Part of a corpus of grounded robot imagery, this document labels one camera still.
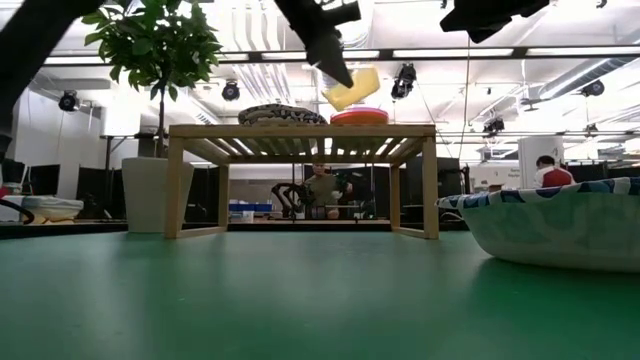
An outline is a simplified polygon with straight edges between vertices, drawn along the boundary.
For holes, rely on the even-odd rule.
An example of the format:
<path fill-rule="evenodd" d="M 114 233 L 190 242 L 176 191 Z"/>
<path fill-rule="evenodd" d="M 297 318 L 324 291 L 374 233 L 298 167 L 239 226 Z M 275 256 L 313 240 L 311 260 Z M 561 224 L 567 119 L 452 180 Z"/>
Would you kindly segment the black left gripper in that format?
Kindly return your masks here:
<path fill-rule="evenodd" d="M 323 9 L 314 0 L 275 0 L 275 4 L 305 45 L 307 62 L 337 83 L 351 88 L 354 82 L 343 58 L 337 27 L 361 19 L 358 3 L 331 9 Z"/>

